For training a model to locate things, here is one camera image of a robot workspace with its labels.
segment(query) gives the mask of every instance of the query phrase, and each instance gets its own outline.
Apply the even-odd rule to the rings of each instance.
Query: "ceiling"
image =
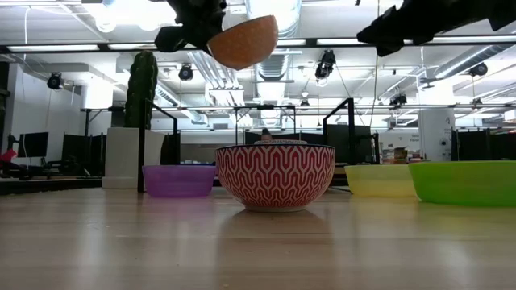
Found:
[[[230,0],[230,11],[237,11],[243,5],[243,0]],[[298,38],[331,38],[331,37],[355,37],[356,33],[368,26],[377,17],[377,0],[362,0],[360,6],[354,6],[354,1],[343,0],[311,0],[303,1],[298,27]],[[392,5],[401,5],[402,1],[381,0],[381,13]],[[74,42],[138,42],[150,41],[156,36],[155,31],[144,31],[137,25],[119,25],[110,33],[101,33],[95,25],[95,18],[87,15],[80,4],[81,1],[67,1],[65,7],[52,4],[51,6],[22,5],[23,1],[3,1],[0,3],[0,44],[24,44],[25,26],[27,24],[27,43],[45,44],[59,43],[71,44]],[[246,14],[228,12],[224,19],[224,28],[232,27],[247,19]],[[489,23],[482,21],[460,29],[449,31],[449,35],[492,35]],[[298,55],[293,55],[289,68],[289,83],[286,84],[284,103],[297,105],[302,98],[303,91],[308,92],[310,104],[336,106],[348,97],[347,91],[356,97],[359,104],[372,104],[373,96],[385,96],[386,104],[389,97],[395,92],[386,92],[394,84],[409,75],[415,69],[425,66],[435,68],[441,64],[456,58],[462,52],[471,47],[464,46],[432,46],[425,48],[403,48],[390,56],[377,59],[374,48],[336,48],[336,69],[328,78],[324,87],[318,87],[314,79],[314,66],[323,54],[322,48],[298,49]],[[131,66],[134,53],[61,53],[61,54],[33,54],[28,56],[30,60],[42,63],[85,63],[100,70],[106,75],[118,80],[127,81],[123,70]],[[170,90],[180,96],[181,102],[188,106],[205,106],[205,80],[194,69],[194,77],[191,81],[180,81],[177,76],[182,63],[189,63],[187,52],[156,53],[160,64],[160,79]],[[107,71],[116,63],[117,71]],[[485,62],[489,67],[488,75],[476,77],[475,85],[470,76],[456,76],[450,80],[454,85],[456,99],[454,102],[469,103],[473,96],[488,93],[494,89],[500,89],[512,85],[514,81],[514,68],[516,64],[516,48],[496,55]],[[255,70],[247,68],[237,72],[239,83],[243,86],[243,99],[251,102],[256,95]],[[403,89],[409,102],[416,102],[418,87],[415,77],[412,85]],[[123,94],[115,96],[123,100]],[[516,93],[508,92],[489,101],[489,103],[506,103],[516,100]],[[504,110],[490,110],[476,114],[476,118],[492,118],[503,113]],[[304,114],[318,114],[317,111],[305,111]]]

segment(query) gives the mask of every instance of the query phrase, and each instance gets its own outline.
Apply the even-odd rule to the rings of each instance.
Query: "orange bowl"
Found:
[[[228,68],[240,70],[266,60],[277,44],[276,18],[259,17],[234,26],[210,39],[212,56]]]

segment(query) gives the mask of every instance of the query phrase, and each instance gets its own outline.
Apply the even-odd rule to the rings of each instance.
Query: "purple bowl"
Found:
[[[207,197],[215,178],[215,166],[144,166],[145,187],[151,197]]]

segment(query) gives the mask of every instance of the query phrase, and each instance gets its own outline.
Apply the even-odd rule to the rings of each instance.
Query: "red object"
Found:
[[[269,15],[217,34],[208,48],[220,64],[240,70],[266,60],[276,48],[277,37],[276,18]]]
[[[296,211],[320,197],[335,170],[335,149],[320,145],[246,145],[216,151],[218,179],[256,211]]]
[[[17,156],[17,153],[14,150],[10,149],[2,156],[0,156],[0,160],[3,162],[10,162],[15,156]]]

